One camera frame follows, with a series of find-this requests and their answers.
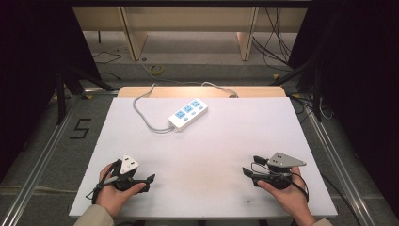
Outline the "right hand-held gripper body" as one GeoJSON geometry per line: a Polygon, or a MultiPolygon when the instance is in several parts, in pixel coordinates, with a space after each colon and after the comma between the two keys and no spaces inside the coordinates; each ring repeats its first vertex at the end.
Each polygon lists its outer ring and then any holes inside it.
{"type": "Polygon", "coordinates": [[[255,163],[254,160],[251,163],[251,165],[264,167],[267,170],[267,173],[264,173],[256,172],[255,169],[251,169],[254,174],[250,179],[255,186],[259,186],[259,181],[264,181],[276,189],[283,190],[292,183],[293,174],[291,173],[291,168],[307,165],[306,162],[285,153],[275,153],[267,160],[268,163],[265,166],[255,163]]]}

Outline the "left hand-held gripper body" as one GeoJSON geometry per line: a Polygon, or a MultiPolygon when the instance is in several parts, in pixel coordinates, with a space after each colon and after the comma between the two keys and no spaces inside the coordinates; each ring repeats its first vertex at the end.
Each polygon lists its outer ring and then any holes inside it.
{"type": "Polygon", "coordinates": [[[148,185],[147,179],[134,179],[138,167],[138,162],[127,154],[122,159],[117,160],[112,171],[112,176],[115,177],[115,180],[112,182],[113,187],[119,191],[126,191],[139,183],[148,185]]]}

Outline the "person's left hand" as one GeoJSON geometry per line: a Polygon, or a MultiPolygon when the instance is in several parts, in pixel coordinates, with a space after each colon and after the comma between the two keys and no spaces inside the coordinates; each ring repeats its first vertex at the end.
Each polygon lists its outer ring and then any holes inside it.
{"type": "Polygon", "coordinates": [[[139,183],[126,191],[119,191],[113,186],[104,186],[96,199],[96,203],[103,207],[112,218],[115,218],[127,201],[146,186],[139,183]]]}

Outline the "person's right hand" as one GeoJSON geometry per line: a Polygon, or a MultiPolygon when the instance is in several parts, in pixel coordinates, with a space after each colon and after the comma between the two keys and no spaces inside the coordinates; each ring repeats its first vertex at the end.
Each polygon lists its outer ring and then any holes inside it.
{"type": "Polygon", "coordinates": [[[299,167],[293,167],[291,172],[294,174],[293,182],[298,187],[290,185],[283,190],[278,190],[264,181],[259,181],[258,185],[278,201],[282,209],[294,219],[298,226],[311,226],[317,220],[311,214],[307,198],[301,191],[305,188],[305,184],[300,178],[299,167]]]}

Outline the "white power strip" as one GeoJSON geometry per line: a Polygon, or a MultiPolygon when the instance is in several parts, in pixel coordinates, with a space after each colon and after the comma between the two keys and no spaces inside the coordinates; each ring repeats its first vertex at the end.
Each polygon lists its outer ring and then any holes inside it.
{"type": "Polygon", "coordinates": [[[207,111],[208,105],[206,103],[201,99],[194,99],[169,116],[168,121],[175,132],[182,132],[207,111]]]}

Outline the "black metal stand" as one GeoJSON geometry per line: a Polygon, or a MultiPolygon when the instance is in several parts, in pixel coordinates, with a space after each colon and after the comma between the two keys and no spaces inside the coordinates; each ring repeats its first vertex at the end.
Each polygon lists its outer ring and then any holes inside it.
{"type": "Polygon", "coordinates": [[[303,89],[305,87],[306,81],[312,81],[311,90],[312,90],[312,112],[315,118],[318,121],[322,120],[322,110],[321,110],[321,74],[317,69],[317,65],[313,59],[308,60],[303,65],[289,72],[282,78],[271,83],[271,86],[280,86],[295,77],[301,75],[301,80],[299,81],[297,88],[303,89]]]}
{"type": "Polygon", "coordinates": [[[82,95],[84,93],[84,88],[80,83],[80,80],[88,80],[88,82],[102,88],[106,91],[114,91],[116,88],[107,85],[101,80],[100,76],[94,76],[87,73],[79,68],[73,66],[66,66],[61,68],[56,74],[56,98],[57,98],[57,125],[61,124],[66,117],[67,107],[66,107],[66,96],[65,89],[72,93],[72,95],[82,95]]]}

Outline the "wooden table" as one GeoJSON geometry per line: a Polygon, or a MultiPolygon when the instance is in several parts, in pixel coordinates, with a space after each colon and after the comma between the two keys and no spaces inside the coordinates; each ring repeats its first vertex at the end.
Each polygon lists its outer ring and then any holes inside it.
{"type": "Polygon", "coordinates": [[[282,87],[229,86],[221,89],[212,86],[154,87],[152,98],[228,98],[236,94],[241,98],[285,97],[282,87]]]}

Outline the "black curtain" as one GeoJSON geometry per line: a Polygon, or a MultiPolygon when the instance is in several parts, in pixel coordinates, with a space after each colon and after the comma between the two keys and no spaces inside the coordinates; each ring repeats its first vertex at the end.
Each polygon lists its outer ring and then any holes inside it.
{"type": "Polygon", "coordinates": [[[71,89],[101,76],[71,6],[0,0],[0,182],[23,150],[61,74],[71,89]]]}
{"type": "Polygon", "coordinates": [[[317,57],[321,93],[399,217],[399,0],[312,0],[289,64],[317,57]]]}

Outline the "light wooden bench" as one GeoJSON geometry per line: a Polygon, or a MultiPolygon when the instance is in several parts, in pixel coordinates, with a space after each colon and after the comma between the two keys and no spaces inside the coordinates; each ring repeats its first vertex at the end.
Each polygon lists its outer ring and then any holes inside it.
{"type": "Polygon", "coordinates": [[[253,34],[270,32],[278,22],[281,33],[296,33],[307,8],[293,7],[74,7],[84,31],[121,31],[131,59],[138,60],[150,31],[233,32],[241,58],[249,59],[253,34]]]}

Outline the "metal floor rail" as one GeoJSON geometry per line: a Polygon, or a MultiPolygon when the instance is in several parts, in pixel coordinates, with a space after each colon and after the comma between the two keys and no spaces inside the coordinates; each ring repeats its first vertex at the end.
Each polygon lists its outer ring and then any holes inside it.
{"type": "Polygon", "coordinates": [[[339,154],[337,153],[337,150],[333,145],[325,126],[319,120],[317,120],[312,110],[306,107],[305,111],[307,112],[311,125],[319,137],[328,160],[340,181],[343,192],[346,194],[346,200],[351,206],[355,216],[359,220],[359,225],[376,226],[366,202],[361,197],[354,181],[350,178],[350,175],[342,159],[339,157],[339,154]]]}
{"type": "Polygon", "coordinates": [[[61,121],[50,121],[50,111],[40,119],[33,135],[25,143],[25,149],[18,155],[0,183],[0,226],[16,226],[53,153],[56,150],[76,102],[67,104],[66,115],[61,121]]]}

